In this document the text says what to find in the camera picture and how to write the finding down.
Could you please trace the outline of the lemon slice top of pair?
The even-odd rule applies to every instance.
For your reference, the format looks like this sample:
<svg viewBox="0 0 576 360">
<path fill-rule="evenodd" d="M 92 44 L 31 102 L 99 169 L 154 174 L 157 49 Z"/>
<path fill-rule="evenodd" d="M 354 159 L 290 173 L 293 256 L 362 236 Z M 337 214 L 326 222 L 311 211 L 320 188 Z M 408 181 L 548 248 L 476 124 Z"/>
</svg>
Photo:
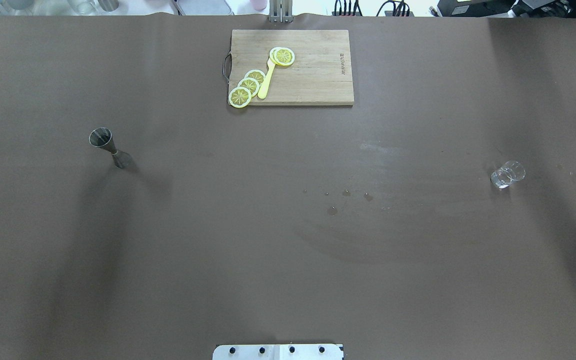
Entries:
<svg viewBox="0 0 576 360">
<path fill-rule="evenodd" d="M 279 61 L 279 66 L 288 67 L 294 64 L 296 56 L 295 53 L 286 47 L 280 47 L 275 53 L 277 60 Z"/>
</svg>

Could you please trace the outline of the lemon slice end of row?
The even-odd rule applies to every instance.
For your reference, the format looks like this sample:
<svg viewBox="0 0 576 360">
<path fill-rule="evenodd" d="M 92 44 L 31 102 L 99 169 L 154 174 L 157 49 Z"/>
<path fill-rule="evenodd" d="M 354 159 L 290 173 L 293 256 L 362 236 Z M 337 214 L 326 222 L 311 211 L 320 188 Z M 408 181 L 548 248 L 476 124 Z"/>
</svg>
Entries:
<svg viewBox="0 0 576 360">
<path fill-rule="evenodd" d="M 235 109 L 243 109 L 251 103 L 252 92 L 244 86 L 237 86 L 228 93 L 228 104 Z"/>
</svg>

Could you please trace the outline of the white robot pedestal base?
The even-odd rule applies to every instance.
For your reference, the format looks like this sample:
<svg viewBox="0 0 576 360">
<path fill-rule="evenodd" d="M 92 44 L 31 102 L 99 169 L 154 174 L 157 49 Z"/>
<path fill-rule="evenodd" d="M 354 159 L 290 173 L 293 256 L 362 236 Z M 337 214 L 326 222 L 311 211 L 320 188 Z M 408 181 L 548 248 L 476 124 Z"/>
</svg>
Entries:
<svg viewBox="0 0 576 360">
<path fill-rule="evenodd" d="M 213 360 L 344 360 L 342 344 L 222 344 L 215 347 Z"/>
</svg>

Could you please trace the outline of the lemon slice middle of row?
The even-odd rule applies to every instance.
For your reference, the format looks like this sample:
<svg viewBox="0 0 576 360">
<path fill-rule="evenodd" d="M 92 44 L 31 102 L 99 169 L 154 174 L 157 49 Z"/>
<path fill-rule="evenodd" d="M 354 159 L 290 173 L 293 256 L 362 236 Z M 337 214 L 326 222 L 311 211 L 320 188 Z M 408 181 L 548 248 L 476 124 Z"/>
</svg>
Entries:
<svg viewBox="0 0 576 360">
<path fill-rule="evenodd" d="M 253 98 L 258 95 L 259 89 L 261 88 L 261 83 L 253 77 L 245 77 L 244 79 L 240 80 L 240 82 L 238 82 L 238 87 L 247 89 Z"/>
</svg>

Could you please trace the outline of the steel double jigger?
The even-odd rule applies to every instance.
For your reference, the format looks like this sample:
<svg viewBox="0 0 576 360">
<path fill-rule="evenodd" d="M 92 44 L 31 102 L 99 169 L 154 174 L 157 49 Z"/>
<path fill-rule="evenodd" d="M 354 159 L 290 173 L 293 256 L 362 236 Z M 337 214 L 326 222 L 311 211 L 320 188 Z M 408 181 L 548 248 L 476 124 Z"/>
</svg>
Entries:
<svg viewBox="0 0 576 360">
<path fill-rule="evenodd" d="M 115 146 L 114 135 L 106 127 L 98 127 L 90 133 L 89 143 L 101 150 L 110 153 L 114 165 L 120 169 L 125 169 L 133 163 L 132 157 Z"/>
</svg>

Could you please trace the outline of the bamboo cutting board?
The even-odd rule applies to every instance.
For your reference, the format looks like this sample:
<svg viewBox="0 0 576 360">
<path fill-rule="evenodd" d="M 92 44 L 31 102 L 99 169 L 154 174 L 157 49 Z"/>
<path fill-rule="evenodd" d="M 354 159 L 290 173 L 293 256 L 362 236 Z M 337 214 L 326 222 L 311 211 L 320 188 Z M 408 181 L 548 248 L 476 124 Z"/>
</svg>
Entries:
<svg viewBox="0 0 576 360">
<path fill-rule="evenodd" d="M 253 106 L 352 106 L 355 103 L 350 35 L 347 30 L 258 30 L 231 32 L 228 88 L 246 73 L 268 70 L 273 48 L 295 54 L 290 66 L 276 66 L 265 98 Z"/>
</svg>

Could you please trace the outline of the yellow plastic knife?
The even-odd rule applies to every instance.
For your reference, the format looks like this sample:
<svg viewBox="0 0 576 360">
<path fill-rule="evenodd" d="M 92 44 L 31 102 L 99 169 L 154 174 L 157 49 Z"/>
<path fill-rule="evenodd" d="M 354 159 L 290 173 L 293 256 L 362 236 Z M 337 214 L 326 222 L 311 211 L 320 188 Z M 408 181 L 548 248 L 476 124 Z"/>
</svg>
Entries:
<svg viewBox="0 0 576 360">
<path fill-rule="evenodd" d="M 274 70 L 276 67 L 276 63 L 274 62 L 274 57 L 272 57 L 272 55 L 270 55 L 269 59 L 267 60 L 267 67 L 268 69 L 265 78 L 263 80 L 263 83 L 260 85 L 259 91 L 257 93 L 257 97 L 259 98 L 259 100 L 265 100 L 265 98 L 267 98 L 268 96 L 272 76 L 274 75 Z"/>
</svg>

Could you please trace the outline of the aluminium frame post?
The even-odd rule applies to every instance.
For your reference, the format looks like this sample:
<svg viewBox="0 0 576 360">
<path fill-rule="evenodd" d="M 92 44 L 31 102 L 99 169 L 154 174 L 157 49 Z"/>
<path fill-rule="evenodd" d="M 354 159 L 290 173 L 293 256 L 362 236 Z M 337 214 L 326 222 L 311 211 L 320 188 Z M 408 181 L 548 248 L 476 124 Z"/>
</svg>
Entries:
<svg viewBox="0 0 576 360">
<path fill-rule="evenodd" d="M 269 0 L 269 22 L 288 24 L 294 21 L 292 0 Z"/>
</svg>

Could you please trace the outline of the lemon slice under pair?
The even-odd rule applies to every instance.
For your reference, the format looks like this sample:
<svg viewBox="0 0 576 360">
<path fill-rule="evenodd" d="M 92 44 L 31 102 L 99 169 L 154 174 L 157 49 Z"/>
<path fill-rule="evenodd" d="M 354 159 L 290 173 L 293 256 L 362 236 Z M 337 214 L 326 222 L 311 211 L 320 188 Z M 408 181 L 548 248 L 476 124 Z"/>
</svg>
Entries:
<svg viewBox="0 0 576 360">
<path fill-rule="evenodd" d="M 280 47 L 274 47 L 269 51 L 269 58 L 272 61 L 272 63 L 274 63 L 275 65 L 280 65 L 281 63 L 279 62 L 279 60 L 276 58 L 275 53 L 279 50 Z"/>
</svg>

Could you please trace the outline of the small clear glass measuring cup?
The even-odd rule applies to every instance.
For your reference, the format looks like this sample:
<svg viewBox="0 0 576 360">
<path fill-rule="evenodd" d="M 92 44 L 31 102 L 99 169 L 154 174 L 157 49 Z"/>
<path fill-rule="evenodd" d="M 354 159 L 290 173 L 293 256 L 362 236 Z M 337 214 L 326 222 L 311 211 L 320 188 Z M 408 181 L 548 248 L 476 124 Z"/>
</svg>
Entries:
<svg viewBox="0 0 576 360">
<path fill-rule="evenodd" d="M 519 161 L 507 161 L 490 175 L 490 182 L 498 189 L 508 188 L 526 177 L 526 169 Z"/>
</svg>

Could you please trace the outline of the lemon slice near knife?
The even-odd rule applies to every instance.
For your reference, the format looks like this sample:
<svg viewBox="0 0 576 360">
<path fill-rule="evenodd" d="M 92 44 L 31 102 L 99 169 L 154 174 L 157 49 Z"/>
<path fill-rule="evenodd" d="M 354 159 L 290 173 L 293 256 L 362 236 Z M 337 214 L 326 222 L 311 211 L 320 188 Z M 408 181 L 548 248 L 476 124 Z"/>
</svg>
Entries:
<svg viewBox="0 0 576 360">
<path fill-rule="evenodd" d="M 266 73 L 261 69 L 251 69 L 247 71 L 244 77 L 254 79 L 259 83 L 259 85 L 261 85 L 265 81 Z"/>
</svg>

